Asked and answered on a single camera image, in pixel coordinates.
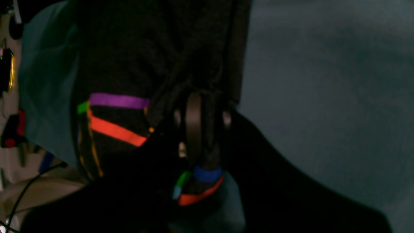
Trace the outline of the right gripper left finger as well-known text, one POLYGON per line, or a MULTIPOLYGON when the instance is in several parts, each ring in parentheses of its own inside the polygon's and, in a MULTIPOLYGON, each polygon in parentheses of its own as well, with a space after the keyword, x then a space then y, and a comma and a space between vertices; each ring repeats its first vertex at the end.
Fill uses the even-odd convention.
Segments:
POLYGON ((26 215, 21 233, 170 233, 202 202, 202 94, 92 92, 77 145, 93 181, 26 215))

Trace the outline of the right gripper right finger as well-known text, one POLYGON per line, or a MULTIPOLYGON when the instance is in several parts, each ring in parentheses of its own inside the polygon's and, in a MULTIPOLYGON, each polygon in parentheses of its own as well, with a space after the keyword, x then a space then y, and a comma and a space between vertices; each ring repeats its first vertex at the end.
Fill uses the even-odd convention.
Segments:
POLYGON ((227 170, 235 179, 247 233, 391 233, 387 218, 294 167, 245 117, 231 111, 227 170))

